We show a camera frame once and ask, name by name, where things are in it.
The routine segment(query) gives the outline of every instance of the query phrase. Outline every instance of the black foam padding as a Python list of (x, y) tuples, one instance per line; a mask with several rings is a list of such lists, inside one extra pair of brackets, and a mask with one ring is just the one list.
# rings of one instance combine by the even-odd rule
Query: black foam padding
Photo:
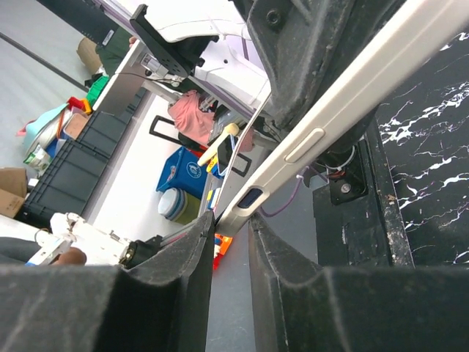
[(302, 346), (314, 345), (307, 282), (321, 267), (277, 237), (259, 214), (249, 221), (249, 266), (256, 350), (307, 351)]
[(204, 351), (214, 218), (130, 271), (0, 266), (3, 351)]
[(257, 352), (466, 351), (469, 271), (324, 268), (250, 224)]
[[(235, 3), (239, 10), (248, 7), (244, 1)], [(254, 1), (248, 30), (272, 87), (276, 127), (292, 130), (402, 3)], [(369, 119), (358, 123), (333, 149), (350, 148), (363, 135)]]

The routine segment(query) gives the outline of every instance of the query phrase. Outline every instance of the teal container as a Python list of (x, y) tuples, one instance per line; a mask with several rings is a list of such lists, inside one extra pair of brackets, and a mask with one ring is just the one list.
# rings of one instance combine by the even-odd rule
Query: teal container
[(169, 221), (187, 225), (199, 215), (200, 200), (186, 191), (170, 188), (161, 196), (158, 213)]

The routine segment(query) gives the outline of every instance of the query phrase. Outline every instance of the white metal bar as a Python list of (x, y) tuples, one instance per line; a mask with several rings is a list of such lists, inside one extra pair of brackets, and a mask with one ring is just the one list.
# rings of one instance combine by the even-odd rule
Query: white metal bar
[(141, 86), (158, 97), (163, 98), (168, 103), (176, 103), (181, 98), (180, 94), (170, 92), (169, 89), (158, 82), (144, 80)]
[[(406, 1), (231, 201), (217, 233), (233, 236), (288, 179), (327, 150), (469, 22), (468, 0)], [(251, 204), (240, 202), (253, 188)]]
[(125, 110), (145, 82), (145, 67), (139, 62), (144, 50), (146, 46), (140, 40), (132, 45), (96, 100), (93, 110), (109, 114), (120, 114)]

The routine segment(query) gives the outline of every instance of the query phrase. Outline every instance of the cable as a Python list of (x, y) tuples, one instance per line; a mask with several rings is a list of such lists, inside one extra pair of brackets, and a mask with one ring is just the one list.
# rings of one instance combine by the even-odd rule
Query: cable
[(114, 77), (114, 76), (120, 76), (120, 75), (129, 75), (129, 76), (140, 77), (140, 78), (143, 78), (143, 79), (145, 79), (147, 81), (150, 81), (150, 82), (167, 83), (167, 84), (173, 84), (173, 83), (180, 84), (180, 82), (172, 81), (171, 79), (152, 79), (152, 78), (148, 78), (148, 77), (138, 75), (137, 73), (132, 73), (132, 72), (118, 72), (118, 73), (113, 74), (111, 76), (111, 78)]
[(38, 229), (38, 231), (36, 231), (36, 233), (34, 234), (34, 242), (36, 242), (37, 244), (39, 244), (39, 243), (37, 242), (37, 234), (38, 234), (39, 232), (41, 232), (41, 231), (44, 231), (44, 232), (50, 234), (49, 230), (46, 229), (45, 227), (43, 227), (42, 229)]
[(336, 171), (328, 175), (329, 180), (340, 180), (345, 176), (345, 171)]
[[(240, 137), (237, 140), (236, 148), (233, 149), (232, 157), (229, 159), (228, 167), (226, 168), (226, 170), (227, 170), (226, 174), (229, 174), (231, 172), (231, 170), (233, 168), (233, 164), (235, 163), (237, 154), (239, 153), (241, 145), (243, 144), (244, 138), (246, 137), (246, 135), (249, 132), (249, 129), (252, 127), (252, 125), (256, 121), (257, 117), (259, 117), (259, 115), (261, 114), (263, 108), (265, 107), (265, 105), (269, 101), (271, 94), (272, 93), (270, 92), (267, 95), (267, 97), (265, 97), (265, 99), (260, 103), (259, 107), (254, 112), (254, 114), (252, 115), (252, 117), (249, 120), (248, 124), (244, 127), (243, 132), (241, 133)], [(221, 191), (223, 191), (223, 188), (224, 188), (225, 185), (226, 185), (226, 182), (223, 182), (223, 185), (221, 186)]]
[(62, 110), (60, 113), (60, 118), (59, 118), (59, 126), (57, 127), (57, 132), (56, 132), (56, 138), (60, 139), (62, 135), (62, 125), (64, 124), (64, 117), (65, 117), (65, 110), (67, 110), (67, 107)]
[(273, 218), (275, 215), (278, 215), (279, 213), (281, 213), (282, 211), (284, 211), (285, 209), (287, 209), (287, 207), (292, 204), (293, 202), (293, 199), (295, 198), (296, 196), (296, 193), (298, 193), (298, 190), (300, 189), (300, 184), (301, 182), (304, 180), (304, 173), (306, 172), (306, 170), (308, 170), (310, 168), (310, 166), (307, 166), (303, 169), (303, 171), (296, 175), (296, 178), (297, 178), (297, 181), (296, 181), (296, 185), (295, 185), (295, 189), (293, 190), (292, 192), (292, 195), (290, 196), (290, 198), (287, 200), (287, 202), (285, 204), (283, 204), (279, 209), (277, 209), (276, 211), (274, 211), (273, 213), (268, 213), (267, 211), (264, 210), (264, 208), (261, 206), (259, 208), (259, 212), (265, 216), (266, 218)]
[(341, 166), (332, 167), (332, 166), (328, 166), (328, 165), (322, 165), (322, 164), (318, 163), (317, 161), (316, 161), (316, 164), (318, 164), (319, 166), (325, 167), (326, 169), (329, 169), (329, 170), (342, 171), (342, 169), (345, 166), (347, 166), (352, 161), (352, 159), (355, 157), (355, 152), (356, 152), (356, 149), (355, 149), (355, 145), (354, 145), (354, 146), (352, 146), (352, 152), (350, 153), (349, 158)]

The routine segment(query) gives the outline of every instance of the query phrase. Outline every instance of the blue recycling bin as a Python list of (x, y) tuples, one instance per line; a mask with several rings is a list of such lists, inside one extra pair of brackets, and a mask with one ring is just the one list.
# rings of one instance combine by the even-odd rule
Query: blue recycling bin
[(207, 171), (197, 165), (198, 158), (184, 147), (179, 148), (164, 164), (156, 191), (179, 188), (197, 199), (204, 193)]

